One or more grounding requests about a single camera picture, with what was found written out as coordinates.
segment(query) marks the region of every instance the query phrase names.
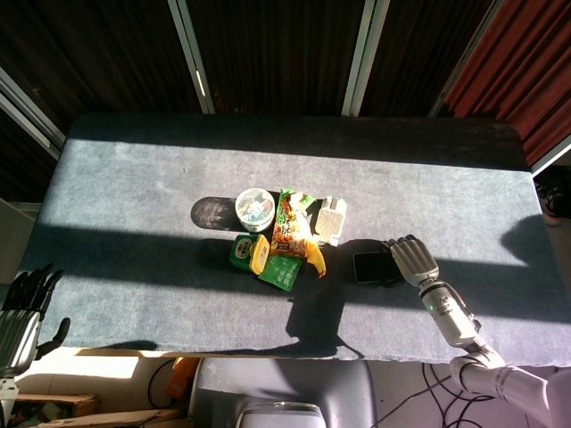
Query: gray felt tablecloth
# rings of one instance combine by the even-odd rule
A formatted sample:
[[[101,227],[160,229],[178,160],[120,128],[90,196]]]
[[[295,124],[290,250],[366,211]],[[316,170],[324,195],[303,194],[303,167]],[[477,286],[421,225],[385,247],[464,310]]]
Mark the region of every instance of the gray felt tablecloth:
[[[327,276],[233,268],[231,203],[281,186],[348,204]],[[66,272],[42,328],[74,347],[447,362],[416,290],[352,254],[414,234],[510,364],[571,364],[571,311],[517,135],[471,119],[95,114],[75,122],[22,269]]]

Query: robotic hand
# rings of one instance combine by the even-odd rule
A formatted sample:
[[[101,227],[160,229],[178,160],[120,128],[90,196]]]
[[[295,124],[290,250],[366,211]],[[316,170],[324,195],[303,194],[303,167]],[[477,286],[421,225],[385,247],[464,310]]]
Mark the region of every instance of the robotic hand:
[[[480,336],[480,323],[459,294],[438,279],[439,268],[422,241],[414,235],[383,242],[390,248],[404,279],[418,295],[449,345],[468,354],[451,362],[451,377],[463,390],[505,399],[542,424],[569,426],[571,410],[565,397],[571,393],[571,370],[554,374],[549,382],[503,358]]]
[[[0,426],[7,424],[18,396],[14,377],[28,370],[34,359],[58,348],[70,329],[64,318],[54,338],[37,346],[37,338],[52,292],[63,271],[50,274],[52,265],[23,272],[11,284],[0,310]]]

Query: snack package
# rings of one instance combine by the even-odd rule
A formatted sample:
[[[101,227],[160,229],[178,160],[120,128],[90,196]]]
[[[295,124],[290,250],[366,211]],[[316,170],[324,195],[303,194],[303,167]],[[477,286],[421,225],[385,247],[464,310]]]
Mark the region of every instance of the snack package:
[[[322,277],[326,273],[325,261],[311,235],[305,212],[313,201],[315,198],[308,194],[282,189],[269,254],[307,258]]]

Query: green snack bag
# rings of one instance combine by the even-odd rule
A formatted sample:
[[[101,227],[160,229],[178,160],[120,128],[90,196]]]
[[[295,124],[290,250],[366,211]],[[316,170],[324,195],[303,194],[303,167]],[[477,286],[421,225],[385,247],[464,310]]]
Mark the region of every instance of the green snack bag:
[[[287,256],[269,256],[264,271],[258,276],[262,281],[286,290],[292,290],[302,259]]]

